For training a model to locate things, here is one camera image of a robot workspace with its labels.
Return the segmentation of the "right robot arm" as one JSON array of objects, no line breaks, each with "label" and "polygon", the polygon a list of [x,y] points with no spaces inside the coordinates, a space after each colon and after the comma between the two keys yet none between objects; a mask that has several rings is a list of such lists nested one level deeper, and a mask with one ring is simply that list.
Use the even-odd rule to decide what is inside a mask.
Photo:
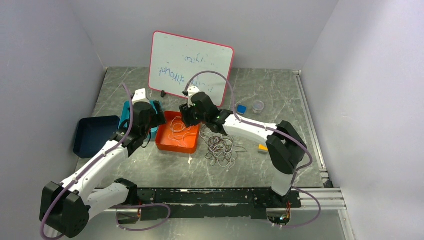
[{"label": "right robot arm", "polygon": [[298,164],[308,151],[289,122],[263,123],[240,117],[231,110],[219,109],[202,91],[190,96],[186,103],[179,106],[179,111],[186,127],[204,124],[213,133],[265,145],[274,171],[270,202],[275,207],[282,207],[288,202],[288,192],[294,184]]}]

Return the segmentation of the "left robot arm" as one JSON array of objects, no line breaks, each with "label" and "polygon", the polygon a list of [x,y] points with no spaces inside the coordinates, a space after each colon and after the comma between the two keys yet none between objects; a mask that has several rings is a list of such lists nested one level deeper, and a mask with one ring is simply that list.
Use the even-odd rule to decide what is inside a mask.
[{"label": "left robot arm", "polygon": [[151,138],[151,129],[166,123],[159,101],[132,101],[127,126],[119,128],[101,150],[80,170],[61,183],[48,183],[42,190],[39,219],[40,235],[48,239],[45,226],[59,232],[57,238],[74,238],[91,219],[103,211],[141,203],[138,186],[124,178],[94,192],[113,166],[127,160]]}]

